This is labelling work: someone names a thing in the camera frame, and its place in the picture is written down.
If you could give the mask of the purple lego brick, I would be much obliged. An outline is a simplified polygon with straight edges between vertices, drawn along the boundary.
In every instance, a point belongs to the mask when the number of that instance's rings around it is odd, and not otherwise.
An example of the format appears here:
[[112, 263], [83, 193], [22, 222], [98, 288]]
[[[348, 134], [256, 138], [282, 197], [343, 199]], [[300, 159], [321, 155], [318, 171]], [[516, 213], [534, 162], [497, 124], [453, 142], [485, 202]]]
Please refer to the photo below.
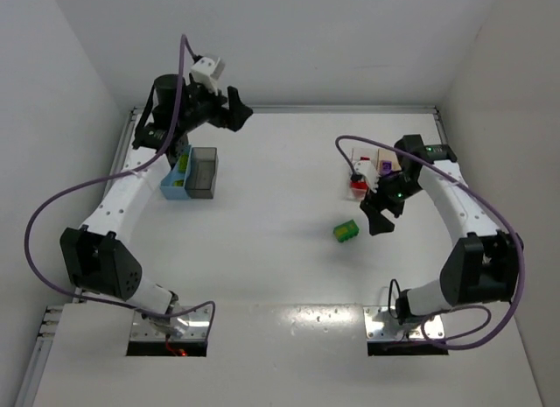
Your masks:
[[380, 164], [380, 174], [382, 176], [388, 175], [393, 171], [393, 165], [390, 160], [382, 160]]

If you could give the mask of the red rounded lego brick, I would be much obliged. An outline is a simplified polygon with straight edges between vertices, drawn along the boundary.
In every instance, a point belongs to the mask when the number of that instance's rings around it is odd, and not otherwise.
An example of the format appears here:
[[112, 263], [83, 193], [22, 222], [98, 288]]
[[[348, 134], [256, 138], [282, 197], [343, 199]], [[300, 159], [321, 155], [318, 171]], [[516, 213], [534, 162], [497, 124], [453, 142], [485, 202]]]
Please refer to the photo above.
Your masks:
[[353, 190], [366, 191], [368, 189], [368, 185], [364, 181], [355, 181], [350, 183], [350, 188]]

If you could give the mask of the lime green lego brick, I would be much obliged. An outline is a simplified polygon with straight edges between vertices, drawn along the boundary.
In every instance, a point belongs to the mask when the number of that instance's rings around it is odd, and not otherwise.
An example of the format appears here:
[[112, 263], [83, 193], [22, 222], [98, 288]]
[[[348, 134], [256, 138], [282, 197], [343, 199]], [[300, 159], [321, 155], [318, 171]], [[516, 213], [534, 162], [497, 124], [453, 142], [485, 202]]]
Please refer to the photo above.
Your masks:
[[178, 172], [186, 172], [189, 162], [189, 155], [187, 153], [181, 155], [176, 164]]

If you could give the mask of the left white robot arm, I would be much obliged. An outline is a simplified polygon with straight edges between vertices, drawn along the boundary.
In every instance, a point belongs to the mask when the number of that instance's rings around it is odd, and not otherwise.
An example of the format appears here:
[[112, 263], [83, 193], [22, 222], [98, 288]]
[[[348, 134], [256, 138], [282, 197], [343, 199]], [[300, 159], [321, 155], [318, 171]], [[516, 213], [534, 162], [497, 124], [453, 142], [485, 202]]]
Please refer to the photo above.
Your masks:
[[132, 231], [161, 182], [177, 172], [191, 131], [208, 123], [236, 132], [252, 114], [235, 87], [221, 92], [197, 74], [156, 78], [122, 170], [100, 206], [60, 237], [72, 285], [153, 318], [170, 315], [176, 296], [144, 275], [128, 248]]

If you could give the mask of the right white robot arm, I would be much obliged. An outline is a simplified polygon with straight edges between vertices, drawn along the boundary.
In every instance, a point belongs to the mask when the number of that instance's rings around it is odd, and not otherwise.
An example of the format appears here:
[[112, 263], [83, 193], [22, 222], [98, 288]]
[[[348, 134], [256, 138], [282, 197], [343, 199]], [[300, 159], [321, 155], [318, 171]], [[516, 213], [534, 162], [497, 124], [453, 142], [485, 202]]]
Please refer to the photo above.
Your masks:
[[365, 160], [353, 165], [356, 176], [368, 187], [360, 208], [367, 216], [370, 235], [392, 232], [395, 225], [383, 212], [399, 217], [406, 199], [426, 192], [453, 245], [437, 279], [400, 291], [395, 301], [397, 320], [411, 322], [456, 306], [509, 301], [519, 274], [513, 237], [465, 191], [452, 148], [425, 144], [419, 135], [407, 135], [395, 147], [400, 151], [396, 172], [382, 176]]

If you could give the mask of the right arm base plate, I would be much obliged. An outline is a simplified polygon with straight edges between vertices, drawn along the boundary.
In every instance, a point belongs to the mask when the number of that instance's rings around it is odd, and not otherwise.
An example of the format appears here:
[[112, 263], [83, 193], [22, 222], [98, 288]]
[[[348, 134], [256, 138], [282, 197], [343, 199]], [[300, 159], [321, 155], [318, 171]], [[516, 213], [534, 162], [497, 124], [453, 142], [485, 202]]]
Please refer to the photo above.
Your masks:
[[363, 307], [368, 343], [426, 342], [418, 320], [400, 324], [386, 306]]

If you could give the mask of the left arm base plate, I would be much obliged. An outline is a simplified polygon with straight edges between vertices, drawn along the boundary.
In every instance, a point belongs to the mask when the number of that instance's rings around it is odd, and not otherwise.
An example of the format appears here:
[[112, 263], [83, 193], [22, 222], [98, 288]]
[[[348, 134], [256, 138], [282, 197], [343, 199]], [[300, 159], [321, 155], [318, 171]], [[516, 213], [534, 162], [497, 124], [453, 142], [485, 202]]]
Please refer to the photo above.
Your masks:
[[203, 342], [214, 320], [214, 309], [205, 305], [189, 308], [189, 313], [171, 319], [154, 319], [137, 312], [133, 316], [129, 340], [131, 342]]

